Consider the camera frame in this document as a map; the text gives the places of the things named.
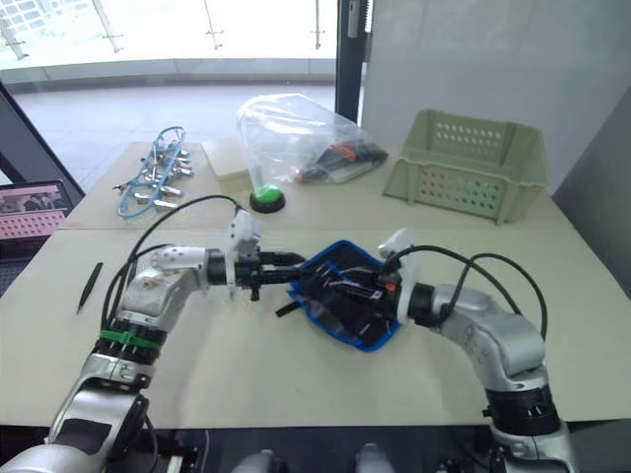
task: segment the silver robot arm segment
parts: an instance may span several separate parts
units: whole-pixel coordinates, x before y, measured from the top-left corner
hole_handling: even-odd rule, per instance
[[[411,245],[407,230],[392,235],[380,254],[388,258]],[[486,391],[496,449],[491,471],[579,471],[569,431],[559,419],[548,385],[545,345],[539,332],[520,315],[504,311],[489,296],[463,289],[452,313],[445,315],[455,287],[410,281],[420,274],[418,253],[400,258],[400,268],[380,276],[388,316],[409,319],[462,347]],[[374,298],[377,293],[368,295]]]
[[[98,473],[124,455],[142,429],[153,364],[191,293],[211,285],[252,290],[300,279],[295,253],[263,252],[258,224],[244,210],[233,219],[224,248],[168,246],[127,288],[113,320],[83,365],[59,409],[46,444],[23,451],[0,473]],[[264,265],[280,266],[265,270]]]
[[[433,312],[440,313],[453,293],[454,286],[437,286]],[[493,419],[491,433],[502,446],[492,471],[579,471],[568,428],[552,402],[543,339],[525,317],[463,290],[435,330],[462,347],[486,390],[484,415]]]

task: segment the plastic basket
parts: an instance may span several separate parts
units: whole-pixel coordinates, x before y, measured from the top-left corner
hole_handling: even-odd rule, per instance
[[[520,219],[548,179],[543,137],[536,128],[423,110],[384,194],[502,225]]]

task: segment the floor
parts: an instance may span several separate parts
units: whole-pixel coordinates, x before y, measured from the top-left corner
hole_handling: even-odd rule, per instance
[[[239,107],[265,94],[300,93],[333,109],[333,84],[115,87],[15,94],[39,133],[85,191],[130,142],[151,142],[168,126],[188,142],[234,136]]]

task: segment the black wire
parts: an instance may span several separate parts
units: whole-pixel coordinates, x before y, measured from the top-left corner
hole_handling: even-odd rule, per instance
[[[103,310],[101,312],[101,329],[104,330],[108,327],[108,319],[109,317],[107,316],[107,314],[109,313],[109,300],[111,299],[111,293],[113,292],[114,286],[116,285],[116,282],[120,282],[120,280],[124,277],[123,275],[126,273],[127,269],[129,268],[129,265],[138,261],[138,259],[142,256],[144,256],[145,254],[149,253],[150,251],[154,251],[158,248],[163,248],[165,246],[169,246],[170,243],[163,243],[163,244],[156,244],[154,246],[150,246],[147,249],[142,250],[140,253],[138,253],[137,255],[135,255],[132,259],[131,259],[131,263],[129,261],[125,262],[125,264],[123,264],[120,269],[116,272],[116,274],[114,275],[113,279],[111,280],[111,282],[109,283],[109,287],[107,288],[107,292],[105,293],[105,300],[103,302]]]
[[[156,430],[154,429],[154,425],[149,420],[149,416],[145,415],[145,424],[147,425],[147,432],[149,433],[149,437],[151,439],[151,448],[153,461],[151,463],[151,468],[147,473],[154,473],[156,466],[158,466],[158,435],[156,434]]]
[[[188,202],[184,202],[183,204],[177,206],[174,209],[171,209],[169,212],[167,212],[165,215],[163,215],[160,219],[158,219],[156,222],[154,222],[146,231],[145,233],[140,236],[140,238],[138,239],[138,241],[136,241],[136,243],[134,244],[133,248],[131,249],[131,251],[129,252],[129,256],[127,257],[127,263],[126,265],[121,268],[122,272],[120,274],[120,276],[115,277],[114,279],[117,279],[117,285],[116,285],[116,293],[114,296],[114,302],[111,306],[111,308],[109,308],[109,315],[105,315],[105,323],[110,322],[115,314],[116,314],[116,310],[118,308],[118,305],[120,304],[120,299],[122,298],[122,292],[124,290],[125,287],[125,280],[127,279],[127,273],[129,270],[130,265],[134,262],[134,255],[136,255],[136,253],[138,252],[138,249],[140,248],[140,246],[142,245],[142,243],[145,241],[145,239],[147,239],[147,237],[149,236],[149,234],[156,229],[156,227],[161,224],[164,220],[168,219],[169,217],[173,216],[174,214],[176,214],[177,212],[179,212],[182,209],[185,209],[186,207],[196,204],[198,202],[204,202],[206,200],[211,200],[211,199],[223,199],[223,200],[228,200],[229,202],[232,202],[235,207],[236,210],[238,211],[239,209],[242,208],[242,206],[239,204],[239,202],[237,202],[235,199],[233,199],[232,197],[228,196],[228,195],[224,195],[224,194],[210,194],[210,195],[204,195],[202,197],[197,197],[196,199],[191,199]]]
[[[469,258],[468,262],[464,265],[464,268],[462,269],[460,278],[457,281],[456,289],[454,290],[452,299],[450,300],[450,303],[447,305],[447,308],[445,309],[445,317],[448,317],[454,310],[454,307],[456,306],[456,303],[457,303],[457,299],[460,296],[460,293],[462,291],[462,287],[464,285],[464,280],[466,279],[466,275],[469,272],[469,269],[472,267],[472,265],[475,264],[473,261],[475,261],[476,259],[481,259],[481,258],[499,259],[500,261],[503,261],[513,266],[522,274],[522,276],[524,276],[527,279],[527,281],[530,283],[530,285],[534,289],[536,298],[539,301],[539,306],[541,307],[541,330],[540,331],[541,331],[541,338],[545,340],[545,336],[547,335],[547,331],[548,331],[548,309],[545,304],[545,298],[543,297],[543,293],[541,292],[537,284],[534,282],[534,279],[532,279],[532,277],[528,274],[528,272],[522,266],[520,266],[518,263],[516,263],[512,259],[507,258],[506,256],[503,256],[497,253],[478,253],[472,256],[471,258]]]
[[[435,252],[435,253],[441,253],[465,264],[469,264],[469,261],[470,261],[469,258],[462,256],[460,253],[456,253],[455,251],[451,251],[450,249],[443,248],[441,246],[435,246],[433,244],[419,244],[415,246],[410,246],[409,248],[402,249],[401,251],[391,255],[386,260],[386,262],[384,263],[384,266],[382,267],[382,271],[381,271],[382,274],[387,274],[390,271],[390,269],[393,268],[394,264],[398,260],[400,260],[403,256],[410,253],[420,252],[420,251],[430,251],[430,252]],[[470,267],[476,270],[482,276],[484,276],[493,286],[495,286],[495,288],[504,297],[504,299],[506,300],[506,302],[511,307],[511,310],[514,313],[522,314],[522,312],[520,311],[520,308],[517,306],[517,304],[515,303],[515,301],[509,294],[509,292],[504,288],[504,286],[502,286],[502,284],[497,279],[495,279],[495,277],[491,273],[489,273],[483,267],[473,262],[470,263]]]
[[[129,253],[129,257],[131,258],[134,254],[136,254],[136,252],[138,251],[138,248],[140,248],[140,246],[142,245],[142,243],[145,241],[145,239],[147,239],[147,237],[149,236],[149,234],[156,229],[156,227],[161,224],[164,220],[168,219],[169,217],[173,216],[174,214],[176,214],[177,212],[179,212],[182,209],[185,209],[186,207],[196,204],[198,202],[204,202],[205,200],[211,200],[211,199],[224,199],[224,200],[228,200],[230,202],[232,202],[233,204],[235,204],[235,207],[237,210],[241,209],[242,206],[239,204],[239,202],[237,202],[235,199],[233,199],[232,197],[228,196],[228,195],[224,195],[224,194],[210,194],[210,195],[204,195],[203,197],[197,197],[196,199],[191,199],[188,202],[184,202],[183,204],[175,207],[174,209],[171,209],[169,212],[167,212],[165,215],[163,215],[160,219],[158,219],[156,222],[154,222],[146,231],[145,233],[138,239],[138,241],[136,241],[136,244],[134,245],[134,247],[131,249],[131,252]]]
[[[452,432],[451,428],[447,428],[447,433],[452,443],[456,444],[457,449],[460,450],[464,456],[486,471],[491,469],[488,464],[484,463],[477,455],[464,446],[464,443],[456,436],[456,434],[454,434],[454,432]]]

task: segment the white table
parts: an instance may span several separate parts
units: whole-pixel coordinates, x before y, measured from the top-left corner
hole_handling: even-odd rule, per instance
[[[445,219],[456,220],[448,212]],[[376,254],[396,226],[373,225],[312,230],[268,222],[263,244],[310,255],[344,237]],[[535,277],[548,301],[547,364],[566,420],[631,417],[631,304],[569,225],[478,225],[466,232],[454,226],[419,227],[411,230],[416,241],[465,254],[492,249],[522,262]],[[94,345],[105,287],[139,235],[125,230],[58,232],[0,300],[0,424],[51,422]],[[222,237],[221,232],[165,230],[147,244],[213,247]],[[105,262],[104,270],[76,314],[96,261]],[[500,263],[489,268],[538,324],[538,306],[527,283]],[[454,281],[459,269],[441,256],[423,256],[423,280],[429,284]],[[473,275],[467,286],[491,291]],[[483,390],[467,357],[449,341],[408,326],[381,350],[365,354],[325,336],[299,311],[278,319],[274,310],[288,301],[284,289],[263,288],[256,304],[245,293],[230,303],[222,288],[190,298],[146,391],[158,427],[484,422]]]
[[[132,143],[111,167],[104,178],[84,198],[64,223],[64,229],[144,229],[159,215],[148,212],[138,219],[125,221],[116,215],[119,193],[112,188],[127,181],[146,156],[150,143]],[[199,144],[186,144],[190,152],[195,176],[182,178],[175,186],[184,190],[187,200],[219,192],[219,184]],[[498,228],[490,219],[446,211],[429,205],[407,205],[403,200],[383,197],[397,150],[390,150],[386,163],[371,172],[340,185],[279,183],[287,199],[286,207],[271,215],[257,214],[256,218],[279,229],[313,230],[394,230],[400,227],[418,229],[485,229],[501,232],[504,229],[564,229],[571,228],[558,207],[546,195],[534,201],[526,217],[517,223]],[[233,197],[249,208],[247,192]],[[185,213],[164,223],[165,229],[221,230],[230,219],[232,206],[225,202],[208,202],[190,207]]]

